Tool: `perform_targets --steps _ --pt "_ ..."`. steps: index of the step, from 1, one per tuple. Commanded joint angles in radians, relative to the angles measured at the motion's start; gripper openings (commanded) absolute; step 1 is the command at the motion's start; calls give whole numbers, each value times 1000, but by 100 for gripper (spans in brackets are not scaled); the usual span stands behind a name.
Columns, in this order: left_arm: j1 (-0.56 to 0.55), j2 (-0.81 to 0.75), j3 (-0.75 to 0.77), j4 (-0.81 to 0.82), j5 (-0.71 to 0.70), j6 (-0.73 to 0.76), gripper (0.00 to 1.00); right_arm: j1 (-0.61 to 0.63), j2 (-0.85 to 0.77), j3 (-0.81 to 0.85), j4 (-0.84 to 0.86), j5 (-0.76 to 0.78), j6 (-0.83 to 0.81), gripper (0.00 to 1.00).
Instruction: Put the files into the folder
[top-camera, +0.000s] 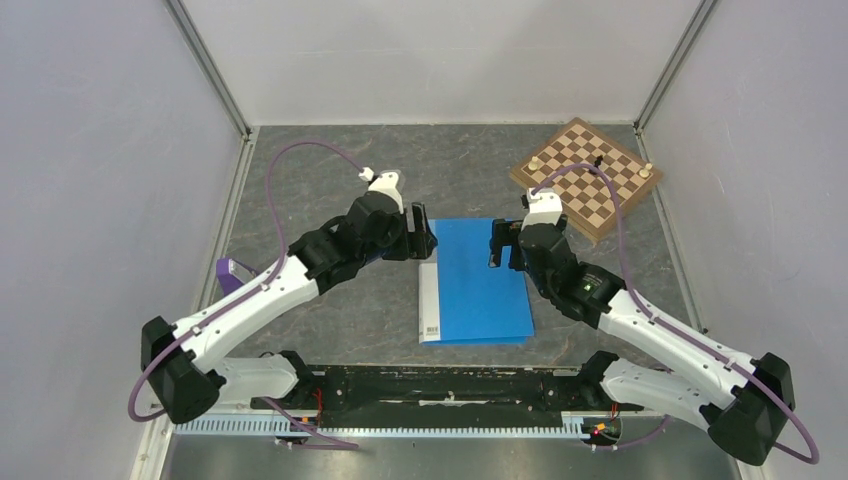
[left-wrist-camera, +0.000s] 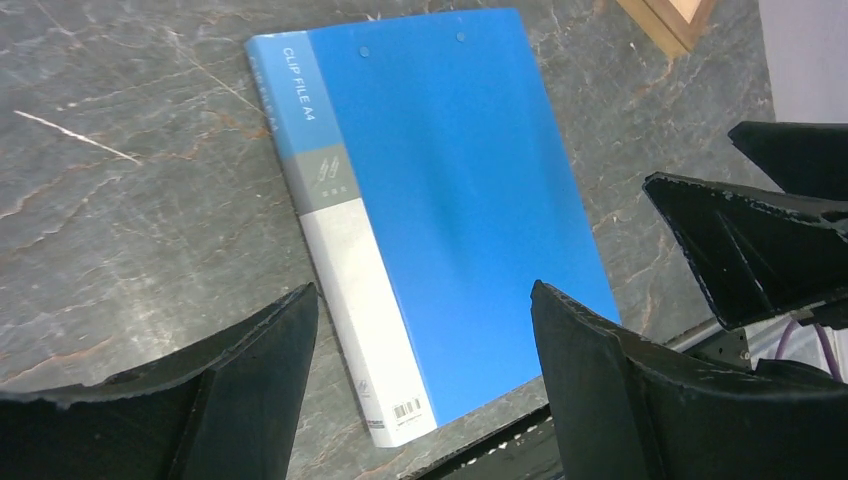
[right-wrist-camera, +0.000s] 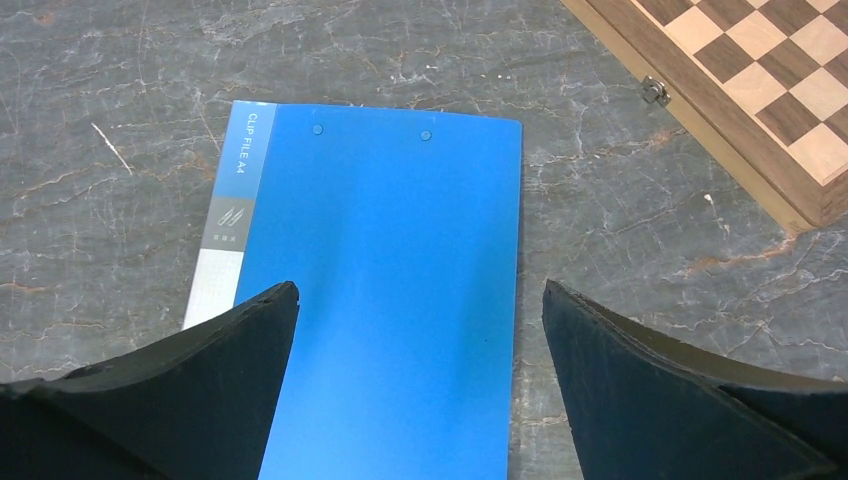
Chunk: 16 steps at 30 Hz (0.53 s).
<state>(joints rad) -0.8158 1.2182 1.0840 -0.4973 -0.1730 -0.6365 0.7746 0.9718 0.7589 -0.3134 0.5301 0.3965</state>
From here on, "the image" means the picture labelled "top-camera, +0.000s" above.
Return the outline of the blue file folder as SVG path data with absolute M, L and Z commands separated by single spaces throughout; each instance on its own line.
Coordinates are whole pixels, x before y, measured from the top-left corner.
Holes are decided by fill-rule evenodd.
M 491 218 L 435 219 L 438 245 L 419 265 L 422 345 L 523 344 L 535 335 L 525 277 L 489 265 Z

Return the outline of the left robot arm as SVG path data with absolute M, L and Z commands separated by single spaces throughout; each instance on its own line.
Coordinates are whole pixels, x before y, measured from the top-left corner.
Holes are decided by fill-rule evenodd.
M 425 260 L 437 244 L 424 204 L 399 210 L 388 195 L 367 192 L 219 302 L 173 324 L 149 320 L 141 330 L 139 382 L 151 387 L 173 423 L 192 421 L 232 390 L 236 381 L 221 363 L 247 337 L 376 260 Z

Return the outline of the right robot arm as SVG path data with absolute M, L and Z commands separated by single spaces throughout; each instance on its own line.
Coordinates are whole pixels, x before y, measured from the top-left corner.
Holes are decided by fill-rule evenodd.
M 705 431 L 731 457 L 765 463 L 795 409 L 790 366 L 766 353 L 735 351 L 674 319 L 608 270 L 579 261 L 564 235 L 565 219 L 525 226 L 492 223 L 489 265 L 526 273 L 540 296 L 570 320 L 617 337 L 667 367 L 656 372 L 611 352 L 580 369 L 577 392 L 591 408 L 609 402 L 645 407 Z

